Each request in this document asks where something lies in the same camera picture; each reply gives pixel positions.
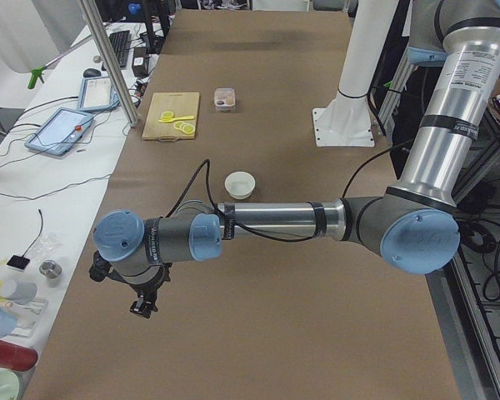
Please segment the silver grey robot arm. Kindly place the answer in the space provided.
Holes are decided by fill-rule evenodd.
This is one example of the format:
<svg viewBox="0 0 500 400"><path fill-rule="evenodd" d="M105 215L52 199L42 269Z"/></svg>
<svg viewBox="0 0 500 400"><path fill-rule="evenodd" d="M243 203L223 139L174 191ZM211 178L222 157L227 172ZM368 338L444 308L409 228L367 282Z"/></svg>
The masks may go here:
<svg viewBox="0 0 500 400"><path fill-rule="evenodd" d="M442 47L444 64L402 175L384 194L247 202L250 187L237 181L227 186L231 202L180 197L166 216L148 220L113 211L93 230L90 278L127 284L137 295L131 312L148 318L173 263L217 258L223 241L243 235L357 243L415 274L447 264L460 241L453 187L500 74L500 1L420 2L413 10L432 23L427 38Z"/></svg>

